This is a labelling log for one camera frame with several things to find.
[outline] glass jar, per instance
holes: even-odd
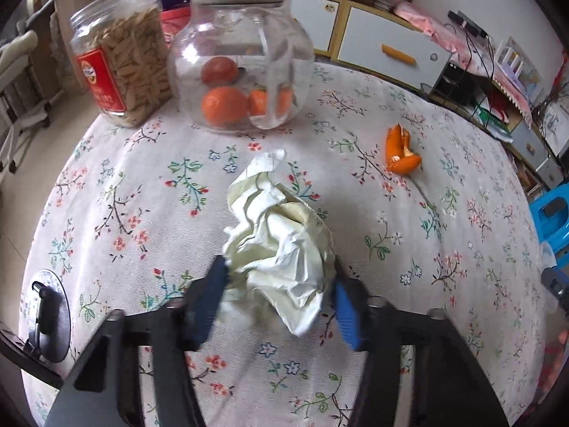
[[[170,45],[179,109],[215,131],[279,127],[303,106],[314,48],[290,0],[191,0],[192,18]]]
[[[135,127],[172,97],[160,0],[96,0],[70,23],[70,46],[101,113]]]

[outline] white crumpled paper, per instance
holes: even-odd
[[[227,201],[239,224],[226,228],[229,240],[223,255],[231,282],[218,319],[250,328],[260,318],[275,330],[280,316],[300,336],[317,318],[336,272],[326,225],[305,202],[269,178],[284,157],[283,149],[255,157],[229,187]]]

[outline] pink fabric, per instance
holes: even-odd
[[[428,35],[433,42],[445,50],[450,51],[451,62],[461,69],[466,70],[474,75],[481,77],[488,77],[486,70],[490,72],[491,59],[488,56],[486,49],[476,44],[476,47],[484,60],[486,69],[480,59],[475,54],[471,55],[473,50],[467,45],[466,36],[461,33],[454,33],[448,27],[434,17],[423,14],[419,9],[405,0],[397,0],[393,12],[402,19],[413,24],[415,27],[421,29],[425,35]],[[520,93],[520,91],[511,83],[506,75],[496,65],[494,68],[494,80],[502,87],[502,92],[505,93],[511,101],[517,106],[519,111],[527,122],[531,121],[531,110],[527,99]]]

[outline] table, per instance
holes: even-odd
[[[223,229],[236,225],[229,184],[257,153],[284,148],[275,181],[325,220],[348,274],[398,308],[446,309],[513,423],[537,385],[545,291],[536,231],[504,150],[454,113],[372,76],[315,64],[312,83],[299,116],[270,132],[200,130],[173,101],[137,130],[93,123],[46,203],[23,283],[41,268],[63,281],[72,336],[58,370],[67,374],[109,310],[154,310],[202,276]],[[384,166],[386,131],[397,122],[423,158],[413,181]],[[150,349],[141,354],[153,425]],[[413,349],[401,354],[408,399]],[[187,365],[210,426],[342,426],[364,358],[342,342],[326,305],[302,338],[262,323],[247,332],[216,325]],[[28,375],[25,387],[42,424],[55,391]],[[407,415],[399,409],[397,425]]]

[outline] drawer handle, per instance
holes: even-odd
[[[395,48],[388,47],[387,45],[381,45],[381,50],[390,58],[396,59],[397,61],[403,62],[403,64],[407,64],[409,66],[414,66],[417,64],[417,61],[412,56],[408,54],[402,53],[401,51],[396,50]]]

